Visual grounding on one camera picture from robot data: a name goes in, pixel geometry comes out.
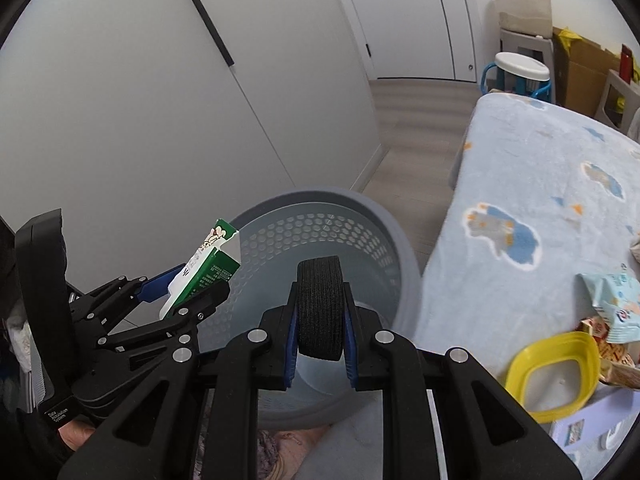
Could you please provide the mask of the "person's hand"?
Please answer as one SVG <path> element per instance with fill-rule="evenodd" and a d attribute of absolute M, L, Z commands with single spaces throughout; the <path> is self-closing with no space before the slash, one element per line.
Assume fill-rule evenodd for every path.
<path fill-rule="evenodd" d="M 81 448 L 96 430 L 82 420 L 71 420 L 58 430 L 62 441 L 72 451 Z"/>

